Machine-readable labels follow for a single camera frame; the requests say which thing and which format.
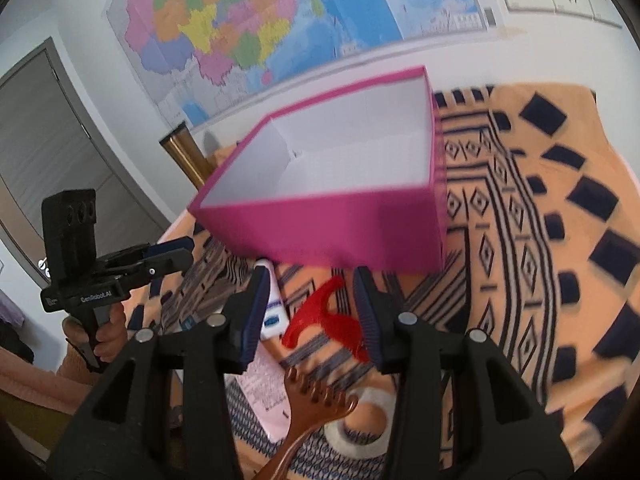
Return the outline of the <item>orange sleeve left forearm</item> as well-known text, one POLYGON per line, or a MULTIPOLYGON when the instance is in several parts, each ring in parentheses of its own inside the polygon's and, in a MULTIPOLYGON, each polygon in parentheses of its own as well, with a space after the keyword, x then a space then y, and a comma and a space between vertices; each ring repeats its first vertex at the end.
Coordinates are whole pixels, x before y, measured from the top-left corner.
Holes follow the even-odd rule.
POLYGON ((2 392, 67 415, 76 412, 99 379, 70 347, 56 372, 40 370, 6 349, 1 349, 0 364, 2 392))

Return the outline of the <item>person's left hand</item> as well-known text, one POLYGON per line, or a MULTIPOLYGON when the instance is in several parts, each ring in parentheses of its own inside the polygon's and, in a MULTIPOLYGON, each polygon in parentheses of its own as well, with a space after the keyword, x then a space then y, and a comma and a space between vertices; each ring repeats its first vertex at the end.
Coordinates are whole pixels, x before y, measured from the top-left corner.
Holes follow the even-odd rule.
MULTIPOLYGON (((81 348, 89 343, 89 336, 81 324, 70 316, 64 318, 62 330, 66 339, 74 347, 81 348)), ((96 346, 93 353, 100 361, 111 363, 127 341, 124 307, 122 304, 112 304, 108 322, 96 331, 96 346)))

